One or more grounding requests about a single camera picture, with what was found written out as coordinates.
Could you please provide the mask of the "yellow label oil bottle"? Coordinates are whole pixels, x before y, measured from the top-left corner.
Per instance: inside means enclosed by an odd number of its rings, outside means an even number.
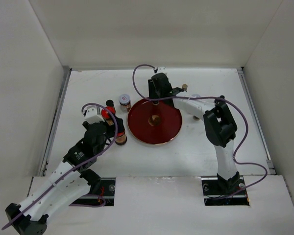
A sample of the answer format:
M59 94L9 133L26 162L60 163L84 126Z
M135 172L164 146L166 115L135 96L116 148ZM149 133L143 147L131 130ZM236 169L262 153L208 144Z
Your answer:
M183 84L181 89L182 89L184 92L186 92L187 89L188 89L188 85L187 85L187 84Z

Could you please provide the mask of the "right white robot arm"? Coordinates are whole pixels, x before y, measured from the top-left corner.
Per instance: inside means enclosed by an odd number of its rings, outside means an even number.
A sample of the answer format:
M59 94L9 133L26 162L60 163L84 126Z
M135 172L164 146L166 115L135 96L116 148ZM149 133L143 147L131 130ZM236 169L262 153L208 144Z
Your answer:
M233 160L234 138L237 125L229 107L221 100L206 102L190 95L183 88L173 88L164 73L155 74L148 80L149 98L164 103L201 119L208 141L214 146L218 162L217 186L220 192L232 192L239 180L239 172Z

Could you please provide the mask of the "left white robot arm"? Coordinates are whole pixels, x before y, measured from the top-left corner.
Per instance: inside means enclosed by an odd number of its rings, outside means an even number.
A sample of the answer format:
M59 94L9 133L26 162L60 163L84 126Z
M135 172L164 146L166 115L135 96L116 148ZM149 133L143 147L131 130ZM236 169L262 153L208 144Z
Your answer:
M124 135L123 120L113 117L83 123L84 137L71 147L56 170L33 194L5 209L8 223L20 235L42 235L51 219L84 195L100 190L101 177L90 167L116 139Z

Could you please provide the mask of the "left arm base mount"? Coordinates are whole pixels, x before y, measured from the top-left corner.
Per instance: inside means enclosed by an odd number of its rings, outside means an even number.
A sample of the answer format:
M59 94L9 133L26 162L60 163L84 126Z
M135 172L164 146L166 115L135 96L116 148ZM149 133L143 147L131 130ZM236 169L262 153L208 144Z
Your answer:
M101 178L91 169L84 171L82 177L90 183L90 190L75 200L71 206L90 208L114 206L116 178Z

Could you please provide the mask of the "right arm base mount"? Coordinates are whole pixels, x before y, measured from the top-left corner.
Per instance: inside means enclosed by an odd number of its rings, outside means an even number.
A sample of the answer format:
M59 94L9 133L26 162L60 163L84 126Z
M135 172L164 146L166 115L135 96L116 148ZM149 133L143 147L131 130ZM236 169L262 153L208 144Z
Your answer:
M201 178L203 201L206 206L249 206L246 189L232 195L245 187L243 176L230 189L223 188L217 177Z

